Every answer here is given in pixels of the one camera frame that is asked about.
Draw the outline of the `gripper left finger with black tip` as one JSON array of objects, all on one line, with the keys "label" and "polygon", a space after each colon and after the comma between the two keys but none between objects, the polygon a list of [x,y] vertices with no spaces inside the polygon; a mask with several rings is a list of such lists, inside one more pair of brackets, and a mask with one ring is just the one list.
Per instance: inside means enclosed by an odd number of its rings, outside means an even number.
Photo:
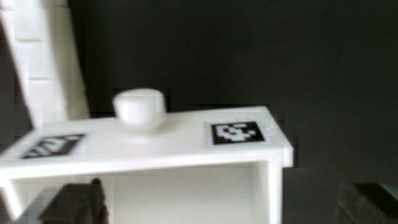
[{"label": "gripper left finger with black tip", "polygon": [[65,184],[39,215],[42,224],[108,224],[104,192],[97,178]]}]

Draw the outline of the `gripper right finger with black tip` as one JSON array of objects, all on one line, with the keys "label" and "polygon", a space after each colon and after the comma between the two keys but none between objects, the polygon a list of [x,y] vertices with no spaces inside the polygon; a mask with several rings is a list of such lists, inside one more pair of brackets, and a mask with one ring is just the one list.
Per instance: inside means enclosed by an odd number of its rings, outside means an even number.
[{"label": "gripper right finger with black tip", "polygon": [[334,224],[398,224],[398,185],[342,182]]}]

